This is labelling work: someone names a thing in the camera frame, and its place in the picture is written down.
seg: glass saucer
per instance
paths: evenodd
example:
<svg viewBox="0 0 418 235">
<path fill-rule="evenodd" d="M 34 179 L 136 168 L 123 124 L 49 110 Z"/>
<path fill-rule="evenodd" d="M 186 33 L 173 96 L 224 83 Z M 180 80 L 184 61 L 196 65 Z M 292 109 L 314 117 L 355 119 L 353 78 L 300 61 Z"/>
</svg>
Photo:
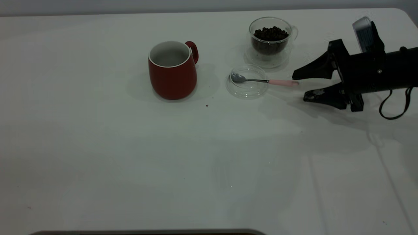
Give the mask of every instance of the glass saucer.
<svg viewBox="0 0 418 235">
<path fill-rule="evenodd" d="M 231 79 L 231 74 L 239 74 L 246 79 L 267 80 L 264 70 L 257 65 L 243 64 L 234 68 L 227 77 L 227 89 L 232 95 L 241 99 L 254 99 L 267 91 L 267 83 L 253 81 L 235 83 Z"/>
</svg>

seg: clear glass dish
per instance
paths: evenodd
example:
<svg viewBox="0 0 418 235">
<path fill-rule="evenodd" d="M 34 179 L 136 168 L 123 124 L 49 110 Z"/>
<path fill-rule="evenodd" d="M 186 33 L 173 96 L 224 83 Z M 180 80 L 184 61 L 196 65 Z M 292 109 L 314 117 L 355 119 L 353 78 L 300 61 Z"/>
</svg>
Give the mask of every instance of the clear glass dish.
<svg viewBox="0 0 418 235">
<path fill-rule="evenodd" d="M 233 73 L 242 75 L 246 79 L 267 80 L 267 76 L 262 68 L 254 64 L 243 64 L 234 68 L 227 77 L 227 89 L 232 95 L 241 99 L 254 99 L 267 91 L 268 84 L 264 82 L 233 82 L 231 80 L 231 74 Z"/>
<path fill-rule="evenodd" d="M 265 41 L 254 36 L 258 29 L 278 27 L 289 36 L 279 41 Z M 289 58 L 298 29 L 276 17 L 263 17 L 253 21 L 249 28 L 249 46 L 245 56 L 250 63 L 271 69 L 282 65 Z"/>
</svg>

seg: white table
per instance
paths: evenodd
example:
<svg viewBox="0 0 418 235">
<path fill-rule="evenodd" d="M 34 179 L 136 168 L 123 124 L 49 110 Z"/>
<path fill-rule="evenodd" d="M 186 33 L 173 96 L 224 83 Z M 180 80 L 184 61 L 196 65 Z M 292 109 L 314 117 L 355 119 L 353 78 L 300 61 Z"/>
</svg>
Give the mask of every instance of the white table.
<svg viewBox="0 0 418 235">
<path fill-rule="evenodd" d="M 250 228 L 266 235 L 416 234 L 418 96 L 407 114 L 304 103 L 339 81 L 303 81 L 240 100 L 225 88 L 243 63 L 249 24 L 276 16 L 299 29 L 293 70 L 369 16 L 386 52 L 418 46 L 397 9 L 0 18 L 0 234 L 40 230 Z M 198 85 L 162 100 L 147 54 L 194 41 Z M 385 112 L 403 110 L 397 90 Z"/>
</svg>

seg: mug rim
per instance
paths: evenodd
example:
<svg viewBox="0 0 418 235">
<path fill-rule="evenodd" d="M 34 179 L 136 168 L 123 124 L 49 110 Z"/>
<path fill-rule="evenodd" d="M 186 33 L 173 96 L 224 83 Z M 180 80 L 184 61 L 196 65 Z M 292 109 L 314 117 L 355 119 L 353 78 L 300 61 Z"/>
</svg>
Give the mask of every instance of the mug rim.
<svg viewBox="0 0 418 235">
<path fill-rule="evenodd" d="M 187 57 L 187 59 L 185 59 L 181 64 L 177 64 L 177 65 L 174 65 L 174 66 L 162 66 L 162 65 L 159 65 L 159 64 L 156 64 L 152 59 L 151 59 L 151 52 L 152 52 L 152 50 L 156 47 L 156 46 L 159 46 L 159 45 L 161 45 L 161 44 L 164 44 L 164 43 L 168 43 L 168 42 L 174 42 L 174 43 L 180 43 L 180 44 L 182 44 L 182 45 L 184 45 L 186 48 L 187 48 L 187 50 L 189 51 L 189 56 Z M 179 42 L 179 41 L 164 41 L 164 42 L 160 42 L 160 43 L 158 43 L 157 45 L 155 45 L 155 46 L 153 46 L 152 47 L 152 49 L 150 50 L 150 52 L 148 53 L 148 60 L 149 61 L 151 61 L 151 63 L 153 63 L 154 65 L 156 65 L 156 66 L 158 66 L 158 67 L 161 67 L 161 68 L 176 68 L 176 67 L 179 67 L 179 66 L 181 66 L 181 65 L 183 65 L 183 64 L 185 64 L 189 59 L 190 59 L 190 56 L 191 56 L 191 51 L 190 51 L 190 47 L 188 46 L 188 45 L 186 45 L 185 43 L 181 43 L 181 42 Z"/>
</svg>

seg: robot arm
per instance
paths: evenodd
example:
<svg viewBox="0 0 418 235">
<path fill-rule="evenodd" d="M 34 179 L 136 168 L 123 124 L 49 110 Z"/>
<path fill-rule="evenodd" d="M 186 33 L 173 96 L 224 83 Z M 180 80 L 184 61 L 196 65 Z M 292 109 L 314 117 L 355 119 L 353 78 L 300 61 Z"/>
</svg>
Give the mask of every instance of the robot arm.
<svg viewBox="0 0 418 235">
<path fill-rule="evenodd" d="M 337 70 L 341 82 L 323 89 L 311 90 L 305 93 L 306 102 L 315 102 L 346 109 L 350 104 L 351 111 L 363 111 L 362 94 L 393 89 L 407 88 L 407 106 L 413 87 L 418 86 L 417 69 L 418 47 L 385 53 L 385 46 L 380 40 L 373 22 L 367 22 L 369 27 L 362 27 L 356 31 L 363 53 L 349 55 L 341 39 L 329 42 L 328 50 L 310 64 L 297 69 L 293 73 L 293 80 L 308 78 L 331 79 Z M 399 118 L 385 117 L 389 120 Z"/>
</svg>

